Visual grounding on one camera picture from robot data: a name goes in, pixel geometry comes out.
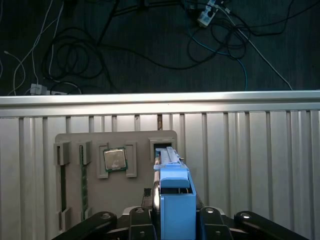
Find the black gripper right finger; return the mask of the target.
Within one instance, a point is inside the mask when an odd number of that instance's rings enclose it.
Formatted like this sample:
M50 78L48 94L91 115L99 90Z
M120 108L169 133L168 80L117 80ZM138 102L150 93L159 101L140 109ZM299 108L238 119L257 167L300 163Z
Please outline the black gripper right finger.
M200 240L305 240L306 238L252 211L233 218L219 209L203 207L198 212Z

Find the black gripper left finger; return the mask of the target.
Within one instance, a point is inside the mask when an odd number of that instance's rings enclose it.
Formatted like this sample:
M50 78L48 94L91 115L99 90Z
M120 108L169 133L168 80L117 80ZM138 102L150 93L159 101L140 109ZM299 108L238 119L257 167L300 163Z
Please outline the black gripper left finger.
M59 234L55 240L155 240L150 210L134 207L118 218L109 211L98 212Z

